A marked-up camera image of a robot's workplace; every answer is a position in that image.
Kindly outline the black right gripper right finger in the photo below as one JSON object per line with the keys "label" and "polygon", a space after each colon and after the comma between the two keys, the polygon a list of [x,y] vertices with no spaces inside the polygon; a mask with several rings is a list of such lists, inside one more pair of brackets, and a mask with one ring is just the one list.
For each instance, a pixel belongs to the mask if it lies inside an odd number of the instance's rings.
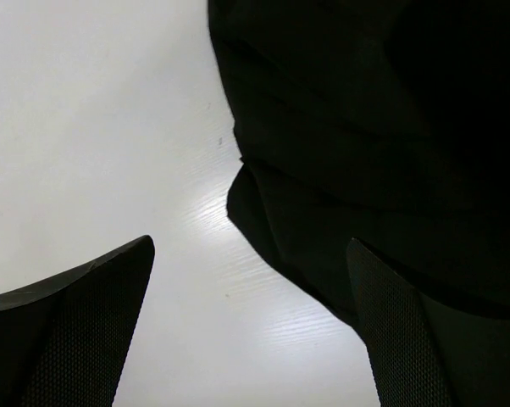
{"label": "black right gripper right finger", "polygon": [[383,406],[510,406],[510,307],[423,278],[368,244],[346,251]]}

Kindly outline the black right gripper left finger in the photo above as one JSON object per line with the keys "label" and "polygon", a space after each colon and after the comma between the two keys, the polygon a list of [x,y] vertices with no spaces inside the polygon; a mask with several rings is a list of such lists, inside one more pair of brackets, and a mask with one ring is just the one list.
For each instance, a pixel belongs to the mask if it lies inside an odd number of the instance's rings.
{"label": "black right gripper left finger", "polygon": [[110,406],[155,256],[139,237],[0,294],[0,406]]}

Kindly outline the black pleated skirt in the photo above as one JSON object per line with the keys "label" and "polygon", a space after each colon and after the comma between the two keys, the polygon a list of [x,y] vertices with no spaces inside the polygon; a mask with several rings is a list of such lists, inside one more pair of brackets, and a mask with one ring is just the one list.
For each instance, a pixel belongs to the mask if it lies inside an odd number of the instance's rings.
{"label": "black pleated skirt", "polygon": [[510,1],[211,1],[230,220],[357,323],[353,238],[510,310]]}

